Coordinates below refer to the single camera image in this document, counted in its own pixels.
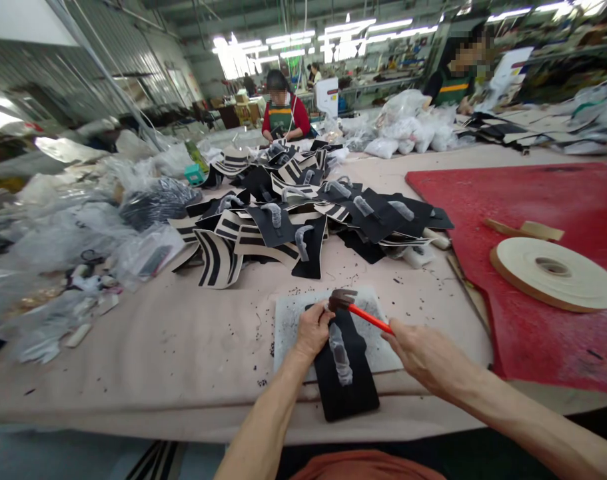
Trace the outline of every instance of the work table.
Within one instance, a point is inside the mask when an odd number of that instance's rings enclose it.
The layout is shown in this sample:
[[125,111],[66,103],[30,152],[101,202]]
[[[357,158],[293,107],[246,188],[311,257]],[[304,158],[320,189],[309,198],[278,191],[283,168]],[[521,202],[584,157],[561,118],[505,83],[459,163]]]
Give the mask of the work table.
[[[589,161],[533,149],[531,155],[483,145],[392,160],[348,160],[349,175],[379,193],[418,198],[410,170],[544,165]],[[197,287],[200,269],[172,273],[186,250],[157,278],[100,317],[76,349],[46,365],[20,365],[12,345],[0,352],[0,423],[22,422],[137,437],[230,441],[273,375],[275,301],[310,290],[371,286],[385,314],[443,330],[473,361],[492,363],[486,331],[444,252],[425,269],[383,259],[369,265],[331,235],[322,279],[293,277],[280,263],[253,263],[226,290]],[[404,371],[374,376],[379,411],[327,424],[318,388],[299,395],[287,443],[408,440],[476,428],[479,422],[427,394]],[[522,382],[517,388],[563,414],[607,405],[607,395]]]

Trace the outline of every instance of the white cutting board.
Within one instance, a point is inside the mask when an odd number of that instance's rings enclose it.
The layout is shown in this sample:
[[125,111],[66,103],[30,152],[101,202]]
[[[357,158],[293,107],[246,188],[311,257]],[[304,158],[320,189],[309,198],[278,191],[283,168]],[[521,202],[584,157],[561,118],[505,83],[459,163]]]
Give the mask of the white cutting board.
[[[387,322],[374,289],[372,287],[361,287],[357,291],[358,295],[354,300],[356,306]],[[297,341],[299,316],[305,311],[306,305],[329,298],[331,293],[331,290],[315,291],[277,299],[275,311],[275,372],[281,366],[286,353]],[[401,360],[394,353],[392,347],[381,338],[381,330],[354,313],[350,315],[352,315],[356,331],[365,340],[365,357],[368,359],[372,373],[401,370],[403,368]],[[304,381],[306,383],[316,381],[314,364],[312,364]]]

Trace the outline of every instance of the red cutting mat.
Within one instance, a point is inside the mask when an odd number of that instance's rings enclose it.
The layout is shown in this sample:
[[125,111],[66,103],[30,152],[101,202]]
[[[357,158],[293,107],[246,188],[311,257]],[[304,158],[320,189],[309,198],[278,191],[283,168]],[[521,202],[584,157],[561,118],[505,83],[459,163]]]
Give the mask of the red cutting mat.
[[607,270],[607,163],[419,171],[405,179],[456,226],[449,231],[456,256],[490,309],[496,373],[607,392],[607,310],[571,313],[511,286],[489,259],[506,237],[482,224],[489,217],[519,228],[531,220],[565,230],[560,245]]

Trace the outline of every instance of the person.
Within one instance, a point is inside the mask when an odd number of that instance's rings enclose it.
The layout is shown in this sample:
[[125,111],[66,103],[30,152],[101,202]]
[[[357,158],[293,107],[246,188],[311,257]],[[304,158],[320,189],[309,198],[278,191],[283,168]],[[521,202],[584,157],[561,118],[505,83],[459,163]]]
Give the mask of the person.
[[257,86],[255,85],[255,81],[252,80],[252,77],[245,73],[243,77],[243,86],[248,91],[248,97],[254,97],[257,92]]
[[[295,346],[241,425],[215,480],[273,480],[285,433],[308,368],[328,340],[334,313],[327,300],[299,319]],[[405,370],[432,394],[501,432],[561,479],[607,479],[607,441],[539,405],[491,371],[473,363],[436,329],[390,320],[383,333]],[[378,451],[347,451],[315,457],[292,480],[443,480],[418,463]]]
[[314,87],[316,82],[322,79],[321,72],[318,70],[318,62],[312,62],[312,66],[310,67],[310,76],[312,77],[308,80],[308,87]]
[[270,70],[266,80],[270,101],[263,117],[263,136],[272,143],[277,131],[288,140],[297,140],[310,133],[310,118],[303,102],[292,93],[290,84],[280,70]]
[[450,38],[443,53],[441,66],[432,74],[423,91],[429,97],[423,109],[430,105],[458,105],[457,111],[471,115],[474,109],[470,98],[474,95],[474,66],[483,54],[483,24],[475,26],[467,39]]

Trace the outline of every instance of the beige tape roll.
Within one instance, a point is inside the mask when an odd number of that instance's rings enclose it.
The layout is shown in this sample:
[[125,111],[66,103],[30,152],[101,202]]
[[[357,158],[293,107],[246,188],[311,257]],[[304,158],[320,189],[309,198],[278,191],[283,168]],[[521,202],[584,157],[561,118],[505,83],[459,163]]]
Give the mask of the beige tape roll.
[[490,262],[513,286],[549,305],[583,313],[607,309],[607,271],[575,251],[516,237],[499,243]]

